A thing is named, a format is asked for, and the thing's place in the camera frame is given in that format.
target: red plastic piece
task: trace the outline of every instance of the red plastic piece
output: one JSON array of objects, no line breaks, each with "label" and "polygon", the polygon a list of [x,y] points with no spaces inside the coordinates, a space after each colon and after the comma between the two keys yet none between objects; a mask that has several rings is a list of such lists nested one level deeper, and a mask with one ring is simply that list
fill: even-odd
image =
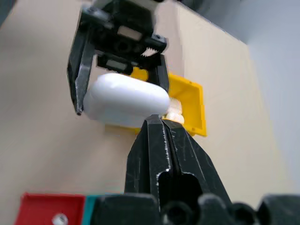
[{"label": "red plastic piece", "polygon": [[68,225],[81,225],[84,195],[28,194],[22,197],[15,225],[53,225],[55,215],[63,213]]}]

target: yellow bin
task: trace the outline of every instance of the yellow bin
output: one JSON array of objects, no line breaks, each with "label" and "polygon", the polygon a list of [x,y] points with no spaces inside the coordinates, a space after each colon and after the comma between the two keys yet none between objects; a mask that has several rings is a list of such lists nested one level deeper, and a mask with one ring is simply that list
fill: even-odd
[{"label": "yellow bin", "polygon": [[[148,74],[145,70],[135,68],[131,77],[146,81]],[[191,136],[206,136],[202,86],[172,73],[169,73],[169,82],[169,96],[178,99],[182,105],[182,115],[185,120],[183,127]],[[141,130],[140,128],[129,129],[134,130],[136,134]]]}]

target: white object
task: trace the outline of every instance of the white object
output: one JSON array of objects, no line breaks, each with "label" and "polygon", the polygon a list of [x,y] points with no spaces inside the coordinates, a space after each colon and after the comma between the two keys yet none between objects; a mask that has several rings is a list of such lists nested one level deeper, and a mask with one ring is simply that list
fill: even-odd
[{"label": "white object", "polygon": [[52,219],[53,225],[68,225],[68,218],[65,214],[56,214]]},{"label": "white object", "polygon": [[99,76],[83,100],[91,120],[130,128],[140,128],[153,114],[166,114],[169,105],[168,93],[161,87],[117,73]]},{"label": "white object", "polygon": [[184,117],[182,116],[181,102],[175,98],[171,98],[170,106],[165,116],[167,120],[172,120],[184,124]]}]

